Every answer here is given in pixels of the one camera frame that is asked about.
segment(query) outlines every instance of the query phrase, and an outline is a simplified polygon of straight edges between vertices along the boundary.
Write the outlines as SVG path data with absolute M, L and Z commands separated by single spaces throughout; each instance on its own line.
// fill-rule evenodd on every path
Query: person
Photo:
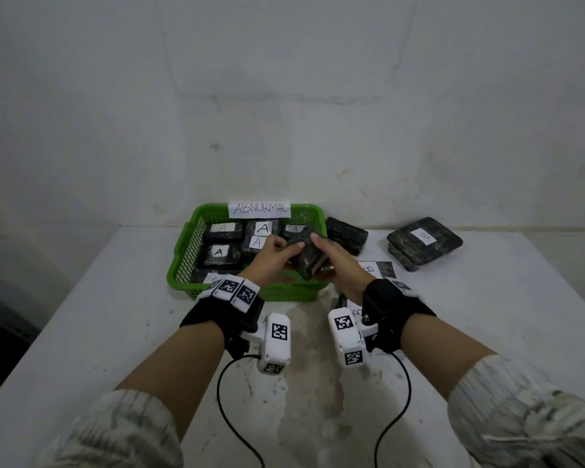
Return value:
M 375 277 L 338 244 L 316 234 L 312 242 L 332 264 L 317 279 L 334 283 L 362 305 Z M 271 235 L 239 275 L 263 287 L 303 246 L 286 247 Z M 481 465 L 585 467 L 585 401 L 433 313 L 402 320 L 401 328 L 391 329 L 397 346 L 448 402 L 454 432 Z M 193 321 L 185 319 L 188 324 L 76 418 L 39 453 L 35 465 L 183 466 L 180 440 L 221 361 L 229 330 L 221 318 L 215 323 L 207 314 Z

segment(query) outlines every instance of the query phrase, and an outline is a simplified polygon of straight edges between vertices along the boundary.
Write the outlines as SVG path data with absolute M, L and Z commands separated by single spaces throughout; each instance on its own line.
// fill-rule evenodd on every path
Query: person's left arm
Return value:
M 271 235 L 239 276 L 262 288 L 302 248 L 286 248 Z M 183 466 L 179 441 L 221 361 L 224 334 L 213 321 L 181 326 L 41 451 L 35 465 Z

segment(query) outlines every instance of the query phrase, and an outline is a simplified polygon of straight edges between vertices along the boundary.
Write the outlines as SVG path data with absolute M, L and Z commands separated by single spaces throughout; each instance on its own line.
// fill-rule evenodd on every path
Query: forearm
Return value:
M 407 320 L 401 333 L 401 348 L 444 399 L 470 368 L 495 354 L 446 322 L 422 314 Z
M 214 322 L 186 325 L 137 366 L 116 389 L 158 398 L 182 439 L 223 355 L 223 333 Z

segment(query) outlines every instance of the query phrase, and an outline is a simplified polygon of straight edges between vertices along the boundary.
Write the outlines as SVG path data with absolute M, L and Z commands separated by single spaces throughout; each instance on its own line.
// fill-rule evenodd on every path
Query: hand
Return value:
M 366 290 L 366 286 L 377 278 L 364 271 L 358 261 L 340 244 L 326 240 L 316 233 L 310 237 L 314 246 L 328 255 L 334 267 L 328 271 L 320 271 L 314 279 L 334 283 L 349 300 L 362 305 L 362 293 Z
M 266 284 L 271 284 L 277 279 L 278 273 L 286 262 L 299 254 L 304 246 L 305 244 L 302 242 L 287 248 L 284 238 L 269 235 L 262 250 L 239 276 L 249 279 L 261 288 Z

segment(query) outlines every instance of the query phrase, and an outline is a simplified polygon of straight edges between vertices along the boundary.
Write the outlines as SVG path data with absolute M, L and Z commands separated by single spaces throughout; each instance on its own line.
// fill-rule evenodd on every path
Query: person's right arm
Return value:
M 334 267 L 317 279 L 335 283 L 361 305 L 375 277 L 340 245 L 318 235 L 312 241 Z M 585 401 L 437 317 L 413 314 L 399 338 L 406 356 L 449 403 L 455 434 L 480 464 L 585 467 Z

